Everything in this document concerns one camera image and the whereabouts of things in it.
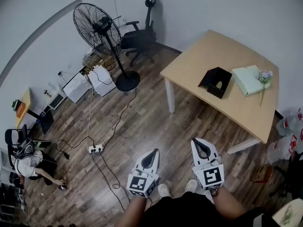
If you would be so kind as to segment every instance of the white box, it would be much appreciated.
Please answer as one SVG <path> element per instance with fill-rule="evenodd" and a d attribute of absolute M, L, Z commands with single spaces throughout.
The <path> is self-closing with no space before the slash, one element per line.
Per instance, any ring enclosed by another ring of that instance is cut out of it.
<path fill-rule="evenodd" d="M 88 78 L 80 73 L 77 73 L 75 77 L 63 88 L 67 97 L 76 103 L 86 92 L 91 89 L 91 84 L 88 82 Z"/>
<path fill-rule="evenodd" d="M 89 72 L 89 79 L 98 94 L 104 96 L 116 87 L 109 72 L 105 68 L 98 66 L 93 70 L 94 71 Z"/>

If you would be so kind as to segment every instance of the table leg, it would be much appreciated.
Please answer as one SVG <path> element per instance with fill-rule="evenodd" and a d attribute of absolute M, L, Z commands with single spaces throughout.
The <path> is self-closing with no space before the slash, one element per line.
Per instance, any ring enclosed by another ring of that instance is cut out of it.
<path fill-rule="evenodd" d="M 41 116 L 37 115 L 36 113 L 34 113 L 33 111 L 31 111 L 30 109 L 27 111 L 28 114 L 30 114 L 31 116 L 35 117 L 36 119 L 43 121 L 44 118 L 42 118 Z"/>
<path fill-rule="evenodd" d="M 166 86 L 167 100 L 169 102 L 169 111 L 173 114 L 175 112 L 174 85 L 170 80 L 165 78 L 165 86 Z"/>
<path fill-rule="evenodd" d="M 248 148 L 248 147 L 251 147 L 251 146 L 253 146 L 253 145 L 255 145 L 255 144 L 258 144 L 258 143 L 260 143 L 260 142 L 261 142 L 261 141 L 260 141 L 259 139 L 255 138 L 255 137 L 251 137 L 251 138 L 249 138 L 248 140 L 242 142 L 241 144 L 238 144 L 238 145 L 236 145 L 236 146 L 233 146 L 233 147 L 229 148 L 229 149 L 227 150 L 227 154 L 233 154 L 233 153 L 235 153 L 235 152 L 238 152 L 238 151 L 240 151 L 240 150 L 243 150 L 243 149 L 246 149 L 246 148 Z"/>

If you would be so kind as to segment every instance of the small white appliance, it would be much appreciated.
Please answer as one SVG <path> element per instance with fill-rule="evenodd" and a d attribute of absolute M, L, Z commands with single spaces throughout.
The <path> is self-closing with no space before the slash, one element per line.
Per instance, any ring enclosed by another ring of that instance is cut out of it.
<path fill-rule="evenodd" d="M 76 103 L 86 92 L 91 89 L 87 76 L 77 73 L 63 88 L 67 97 Z"/>
<path fill-rule="evenodd" d="M 93 71 L 89 72 L 89 79 L 95 91 L 101 96 L 104 96 L 116 87 L 109 72 L 102 66 L 94 67 Z"/>
<path fill-rule="evenodd" d="M 51 90 L 48 91 L 52 97 L 47 97 L 47 105 L 51 109 L 55 110 L 66 98 L 66 94 L 59 88 L 59 86 L 56 87 L 51 82 L 49 82 L 48 85 L 51 87 Z"/>

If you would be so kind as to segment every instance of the person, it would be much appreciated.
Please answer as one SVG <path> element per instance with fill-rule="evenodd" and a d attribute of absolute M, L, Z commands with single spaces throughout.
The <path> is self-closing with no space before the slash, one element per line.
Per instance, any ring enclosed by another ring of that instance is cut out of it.
<path fill-rule="evenodd" d="M 115 227 L 279 226 L 262 208 L 247 212 L 223 186 L 211 190 L 214 204 L 195 193 L 197 186 L 197 180 L 189 180 L 182 196 L 173 199 L 168 186 L 160 184 L 160 200 L 146 211 L 147 199 L 133 197 Z"/>
<path fill-rule="evenodd" d="M 30 180 L 37 180 L 43 177 L 46 185 L 53 183 L 57 185 L 65 184 L 63 180 L 53 178 L 57 164 L 56 161 L 46 153 L 36 150 L 32 155 L 25 156 L 22 159 L 15 159 L 13 151 L 13 148 L 9 148 L 9 156 L 11 157 L 16 174 L 20 178 L 21 185 L 24 184 L 25 177 L 28 177 Z"/>

